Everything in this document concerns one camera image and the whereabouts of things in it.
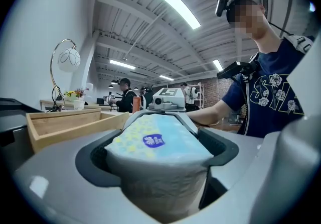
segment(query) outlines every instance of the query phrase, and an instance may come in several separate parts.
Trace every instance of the purple logo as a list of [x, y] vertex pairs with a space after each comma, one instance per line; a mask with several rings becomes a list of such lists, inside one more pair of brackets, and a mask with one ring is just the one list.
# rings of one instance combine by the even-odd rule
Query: purple logo
[[152, 148], [159, 147], [165, 144], [161, 134], [152, 134], [144, 136], [142, 138], [142, 141], [145, 143], [145, 145]]

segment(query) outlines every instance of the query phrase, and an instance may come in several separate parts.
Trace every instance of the navy t-shirt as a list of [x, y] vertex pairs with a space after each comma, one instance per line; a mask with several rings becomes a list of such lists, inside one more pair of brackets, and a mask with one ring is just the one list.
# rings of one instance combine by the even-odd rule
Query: navy t-shirt
[[[249, 117], [247, 136], [264, 138], [266, 134], [281, 131], [289, 122], [304, 115], [303, 110], [286, 78], [297, 66], [304, 54], [284, 39], [277, 50], [259, 53], [261, 70], [253, 74], [249, 82]], [[241, 74], [236, 76], [244, 91]], [[233, 82], [222, 100], [232, 109], [239, 110], [245, 103], [242, 91]]]

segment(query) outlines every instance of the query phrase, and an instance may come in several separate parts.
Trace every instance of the black cap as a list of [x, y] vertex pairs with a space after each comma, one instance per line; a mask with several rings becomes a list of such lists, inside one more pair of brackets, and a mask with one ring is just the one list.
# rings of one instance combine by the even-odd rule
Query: black cap
[[235, 22], [235, 14], [240, 10], [240, 6], [257, 5], [253, 0], [231, 0], [226, 9], [226, 19], [229, 24]]
[[128, 87], [130, 87], [130, 81], [129, 81], [129, 79], [128, 78], [122, 78], [121, 80], [120, 80], [120, 82], [119, 82], [119, 84], [121, 85], [123, 85], [123, 84], [126, 84], [127, 83], [127, 85], [128, 85]]

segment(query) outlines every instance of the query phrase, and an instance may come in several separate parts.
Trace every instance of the orange bottle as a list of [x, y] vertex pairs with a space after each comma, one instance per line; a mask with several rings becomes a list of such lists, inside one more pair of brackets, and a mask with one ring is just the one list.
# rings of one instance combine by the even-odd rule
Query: orange bottle
[[132, 113], [134, 114], [136, 111], [140, 109], [140, 97], [135, 96], [132, 101]]

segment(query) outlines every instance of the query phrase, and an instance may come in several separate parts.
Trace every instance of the cup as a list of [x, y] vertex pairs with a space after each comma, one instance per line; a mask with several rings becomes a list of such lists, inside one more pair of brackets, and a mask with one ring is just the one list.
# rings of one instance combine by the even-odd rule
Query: cup
[[85, 101], [74, 100], [74, 110], [82, 110], [84, 109]]

